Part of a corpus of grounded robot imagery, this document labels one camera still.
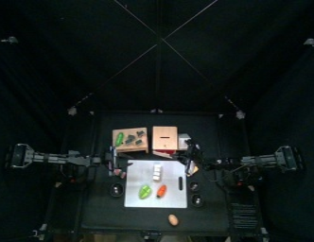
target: green vegetable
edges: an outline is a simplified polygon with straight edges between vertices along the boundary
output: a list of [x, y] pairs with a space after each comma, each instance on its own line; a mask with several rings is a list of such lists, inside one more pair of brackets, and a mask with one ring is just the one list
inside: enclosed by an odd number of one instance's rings
[[116, 141], [116, 147], [119, 147], [124, 142], [124, 133], [120, 132], [117, 136], [117, 141]]
[[152, 193], [151, 187], [148, 185], [143, 186], [141, 191], [140, 191], [140, 198], [145, 199], [151, 193]]

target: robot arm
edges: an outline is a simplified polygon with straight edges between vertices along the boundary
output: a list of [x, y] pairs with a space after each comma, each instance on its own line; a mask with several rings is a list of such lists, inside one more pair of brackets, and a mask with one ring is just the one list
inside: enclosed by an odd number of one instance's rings
[[271, 155], [204, 159], [200, 146], [194, 140], [188, 140], [187, 144], [188, 150], [175, 157], [185, 165], [187, 174], [191, 163], [202, 164], [206, 170], [224, 170], [223, 180], [231, 186], [256, 184], [262, 180], [260, 172], [266, 170], [279, 169], [289, 172], [303, 169], [302, 156], [295, 147], [281, 147]]
[[100, 156], [81, 156], [78, 151], [69, 151], [69, 154], [48, 154], [34, 151], [26, 144], [17, 144], [11, 149], [6, 167], [14, 169], [25, 169], [33, 163], [45, 164], [74, 164], [80, 166], [92, 166], [101, 164]]

